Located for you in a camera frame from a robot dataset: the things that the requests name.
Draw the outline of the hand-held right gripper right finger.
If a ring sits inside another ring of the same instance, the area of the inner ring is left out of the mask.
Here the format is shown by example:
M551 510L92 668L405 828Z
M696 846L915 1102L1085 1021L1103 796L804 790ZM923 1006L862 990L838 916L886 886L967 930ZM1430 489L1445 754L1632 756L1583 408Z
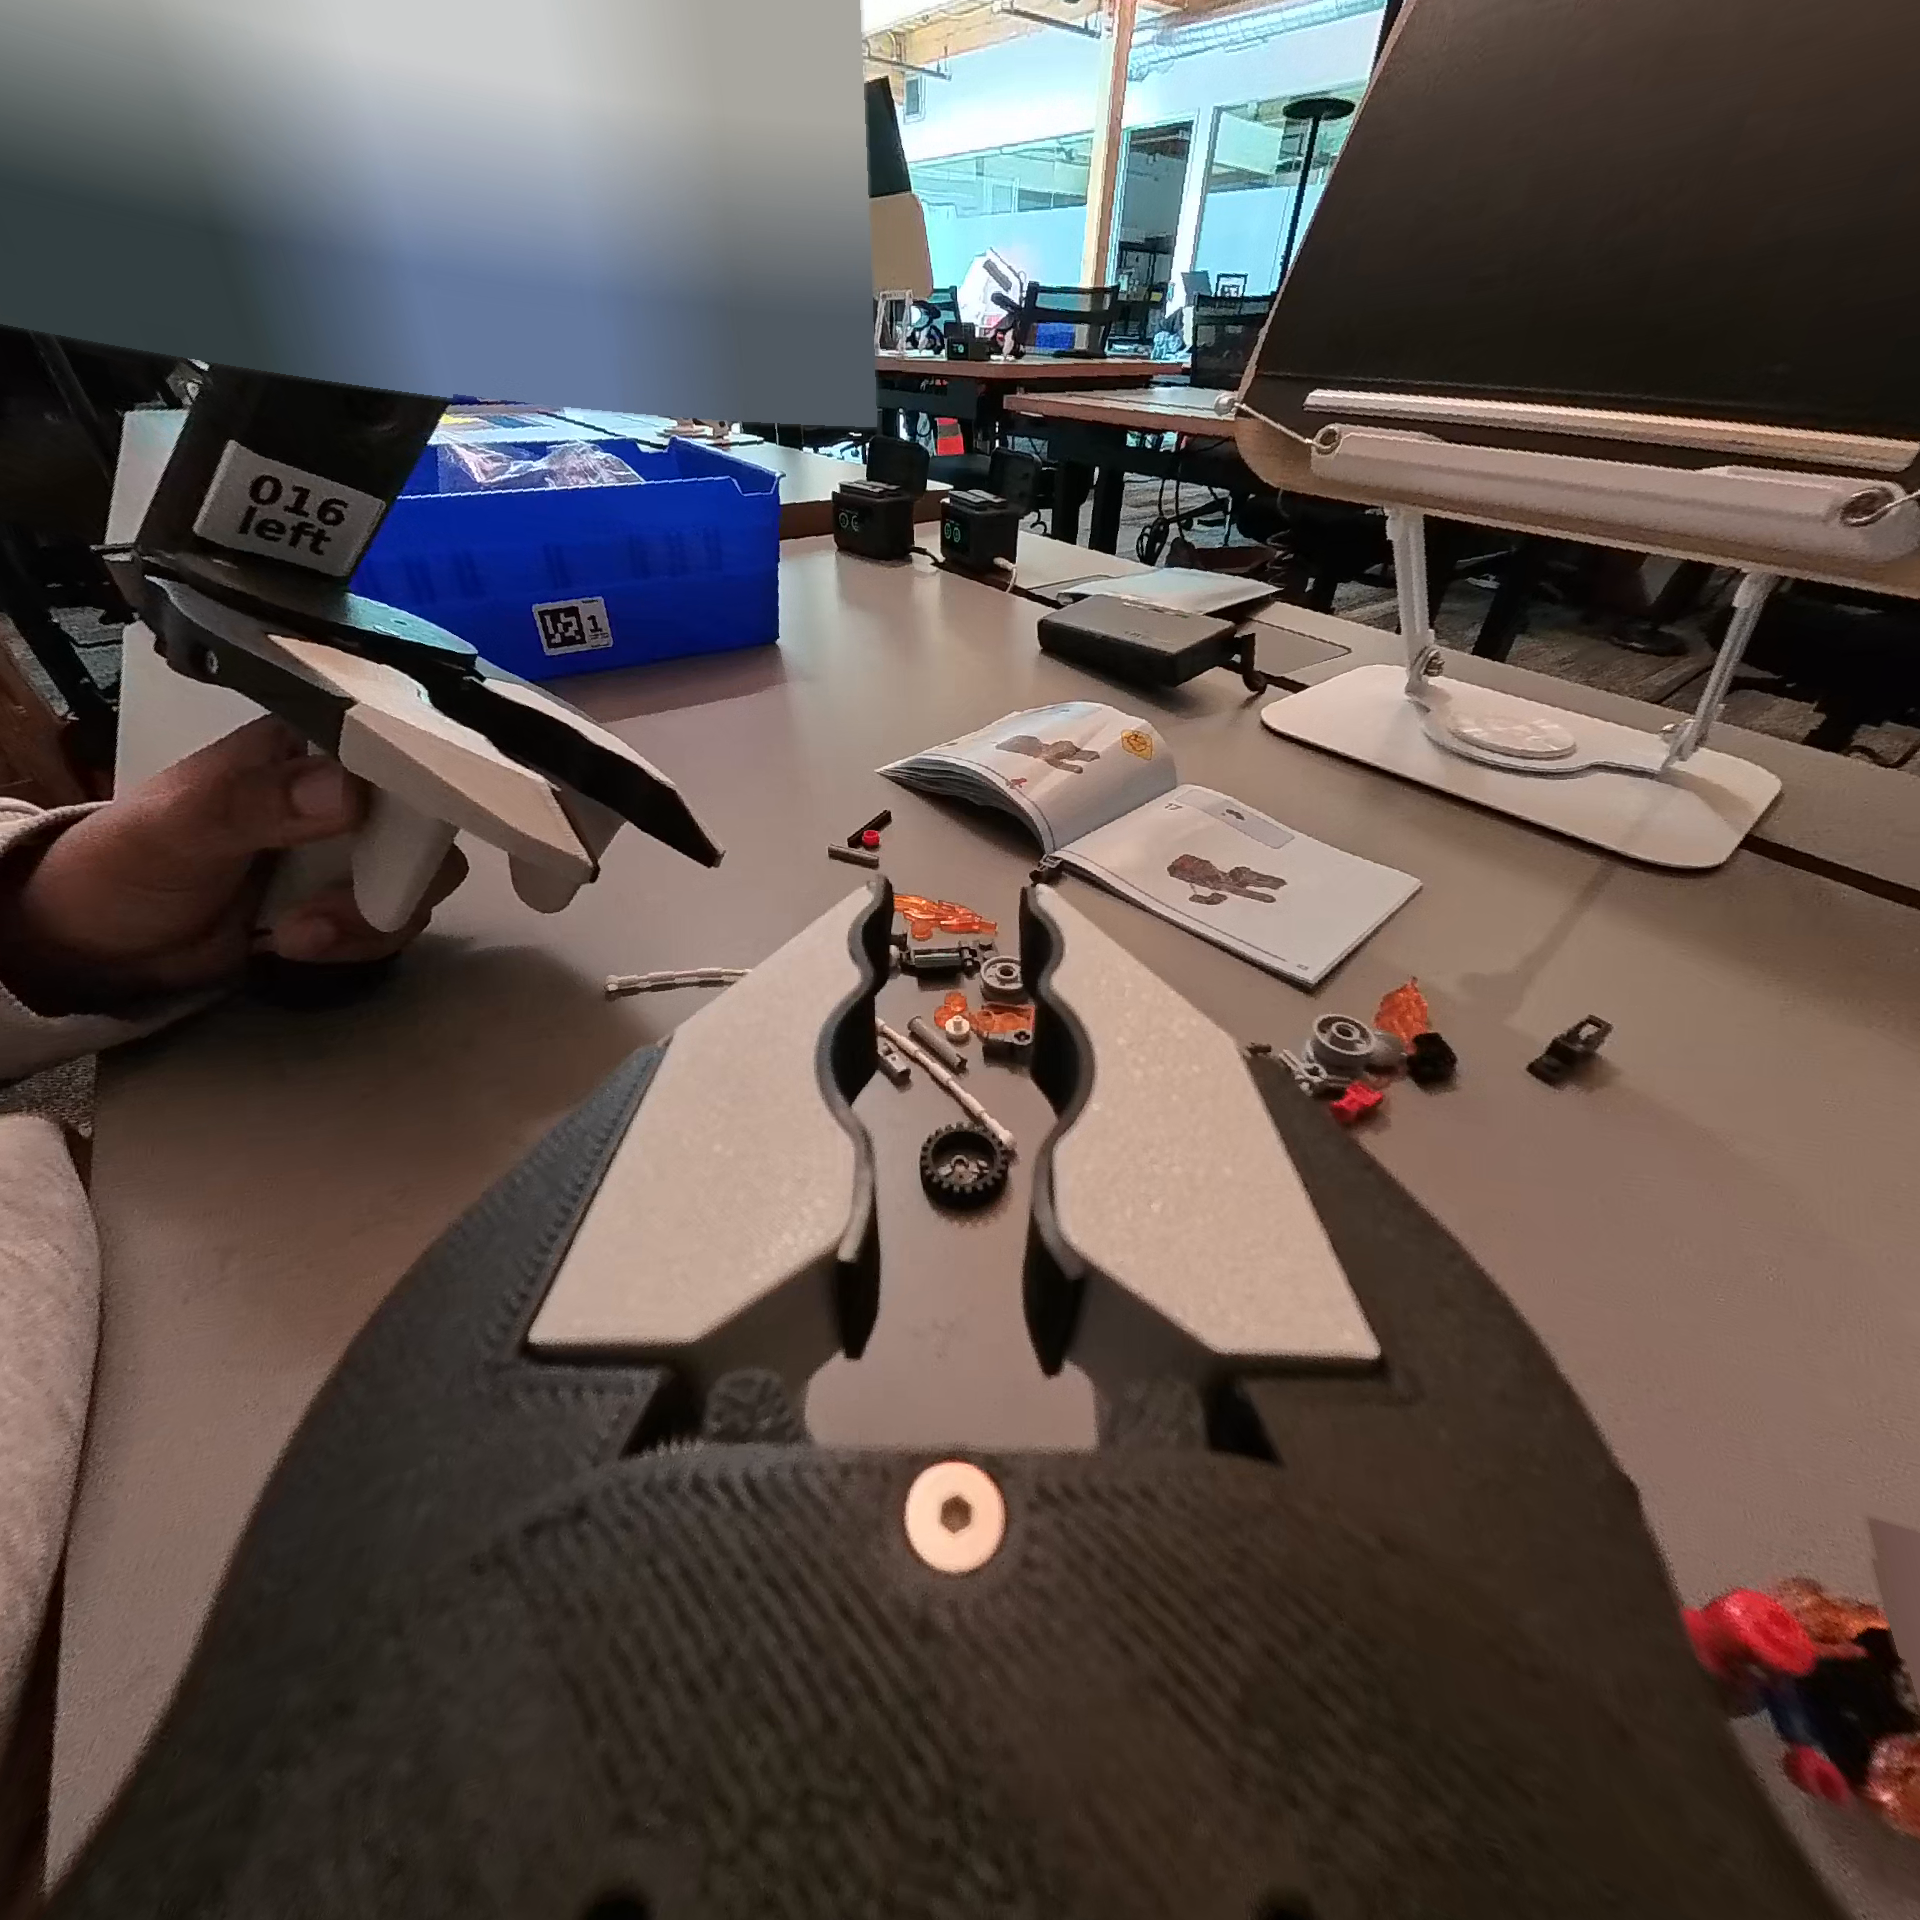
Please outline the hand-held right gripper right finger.
M1022 1307L1044 1374L1371 1374L1380 1339L1231 1036L1050 882L1020 902L1047 1132Z

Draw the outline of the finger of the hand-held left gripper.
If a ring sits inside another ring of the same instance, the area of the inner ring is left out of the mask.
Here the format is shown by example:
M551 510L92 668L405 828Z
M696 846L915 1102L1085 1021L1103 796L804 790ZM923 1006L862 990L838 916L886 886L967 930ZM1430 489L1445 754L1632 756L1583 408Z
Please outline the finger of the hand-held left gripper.
M509 858L534 910L562 910L596 876L551 782L398 668L290 635L272 635L272 664L318 699L311 740L367 790L347 869L358 910L421 910L463 832Z
M672 777L621 736L542 688L491 669L448 675L448 718L551 786L612 811L666 849L718 869L722 846Z

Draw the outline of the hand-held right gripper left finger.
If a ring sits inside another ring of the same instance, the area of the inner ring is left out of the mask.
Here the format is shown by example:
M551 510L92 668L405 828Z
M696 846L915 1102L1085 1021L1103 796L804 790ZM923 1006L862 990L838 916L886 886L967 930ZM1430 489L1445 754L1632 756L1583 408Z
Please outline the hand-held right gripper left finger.
M546 1357L860 1357L888 884L872 880L662 1045L528 1331Z

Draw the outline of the black lego tire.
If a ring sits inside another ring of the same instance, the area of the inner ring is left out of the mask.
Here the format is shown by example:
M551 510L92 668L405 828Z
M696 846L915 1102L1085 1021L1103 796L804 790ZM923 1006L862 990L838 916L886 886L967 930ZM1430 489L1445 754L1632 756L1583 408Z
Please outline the black lego tire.
M974 1214L999 1203L1015 1163L1015 1150L988 1128L960 1121L925 1137L918 1150L918 1182L933 1208Z

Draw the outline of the lego instruction booklet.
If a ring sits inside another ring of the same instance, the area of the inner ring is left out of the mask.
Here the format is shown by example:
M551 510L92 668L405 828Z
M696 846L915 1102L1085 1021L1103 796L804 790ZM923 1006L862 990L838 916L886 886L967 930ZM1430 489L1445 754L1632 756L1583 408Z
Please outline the lego instruction booklet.
M886 762L879 777L1005 811L1058 870L1306 990L1422 892L1403 870L1188 784L1164 734L1108 705L1012 710Z

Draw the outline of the pile of loose lego pieces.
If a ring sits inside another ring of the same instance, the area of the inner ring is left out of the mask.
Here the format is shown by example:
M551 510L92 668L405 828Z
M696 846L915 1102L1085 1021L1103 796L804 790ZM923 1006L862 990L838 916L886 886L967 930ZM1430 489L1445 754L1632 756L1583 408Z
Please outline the pile of loose lego pieces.
M942 1067L964 1073L976 1062L1022 1070L1037 1036L1036 1001L984 1006L976 973L996 944L894 944L896 972L918 995L903 1017L903 1034Z

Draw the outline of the built lego motorcycle with minifigure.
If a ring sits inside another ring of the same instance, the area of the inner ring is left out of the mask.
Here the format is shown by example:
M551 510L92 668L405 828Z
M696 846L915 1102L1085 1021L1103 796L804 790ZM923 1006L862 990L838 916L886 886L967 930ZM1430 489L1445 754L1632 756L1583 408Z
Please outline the built lego motorcycle with minifigure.
M1790 1577L1686 1606L1685 1628L1727 1714L1768 1724L1795 1789L1918 1835L1916 1682L1874 1601Z

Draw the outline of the person's left hand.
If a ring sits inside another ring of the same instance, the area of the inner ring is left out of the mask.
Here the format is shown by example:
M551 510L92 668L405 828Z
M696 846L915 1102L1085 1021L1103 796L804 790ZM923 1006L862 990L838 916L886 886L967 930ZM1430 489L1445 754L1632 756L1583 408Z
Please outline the person's left hand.
M231 987L254 953L350 966L398 953L467 880L448 853L402 930L373 929L338 884L275 918L282 853L356 835L365 788L299 734L258 718L70 824L5 853L2 973L44 1017L127 1014Z

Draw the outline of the blue plastic bin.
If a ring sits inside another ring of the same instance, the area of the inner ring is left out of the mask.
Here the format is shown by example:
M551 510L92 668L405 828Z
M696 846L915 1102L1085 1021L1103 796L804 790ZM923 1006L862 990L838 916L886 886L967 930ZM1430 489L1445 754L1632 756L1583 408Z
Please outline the blue plastic bin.
M445 442L610 442L644 482L440 494L431 448ZM436 434L351 589L524 681L720 656L776 640L779 520L772 470L684 438Z

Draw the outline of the clear plastic bags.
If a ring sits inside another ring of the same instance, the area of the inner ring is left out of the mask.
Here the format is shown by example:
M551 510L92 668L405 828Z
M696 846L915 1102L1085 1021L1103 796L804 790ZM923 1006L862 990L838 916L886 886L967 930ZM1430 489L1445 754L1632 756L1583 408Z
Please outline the clear plastic bags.
M552 444L485 444L452 438L431 448L440 494L623 489L644 482L643 470L610 442L565 438Z

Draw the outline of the black power box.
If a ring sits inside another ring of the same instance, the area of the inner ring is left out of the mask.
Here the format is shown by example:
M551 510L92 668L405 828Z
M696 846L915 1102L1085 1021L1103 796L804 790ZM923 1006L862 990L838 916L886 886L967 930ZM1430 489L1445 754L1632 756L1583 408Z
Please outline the black power box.
M1040 649L1135 688L1179 688L1230 669L1260 693L1255 638L1213 612L1155 609L1114 594L1074 600L1040 617Z

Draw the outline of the background wooden desk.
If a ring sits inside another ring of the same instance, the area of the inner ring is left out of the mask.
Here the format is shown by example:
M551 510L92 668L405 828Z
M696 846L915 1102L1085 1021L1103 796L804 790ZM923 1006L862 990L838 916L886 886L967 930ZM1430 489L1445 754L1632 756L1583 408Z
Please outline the background wooden desk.
M1143 357L1027 354L950 358L942 352L878 352L878 428L871 448L918 444L918 424L957 424L964 450L930 456L928 477L950 489L984 489L1002 444L1005 412L1016 394L1120 394L1156 382L1186 382L1188 363Z
M1261 488L1237 452L1231 392L1022 392L1002 404L1015 433L1042 444L1058 470L1051 538L1111 555L1124 489L1155 477L1245 497Z

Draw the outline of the black floor lamp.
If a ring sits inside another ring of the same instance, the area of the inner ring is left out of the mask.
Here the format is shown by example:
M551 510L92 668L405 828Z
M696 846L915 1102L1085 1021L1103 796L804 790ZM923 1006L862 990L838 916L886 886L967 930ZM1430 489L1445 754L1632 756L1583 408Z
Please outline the black floor lamp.
M1285 122L1298 140L1298 171L1292 187L1292 203L1287 213L1287 234L1277 268L1277 285L1290 277L1292 262L1300 250L1306 230L1336 162L1347 125L1352 118L1358 100L1350 93L1310 93L1285 104Z

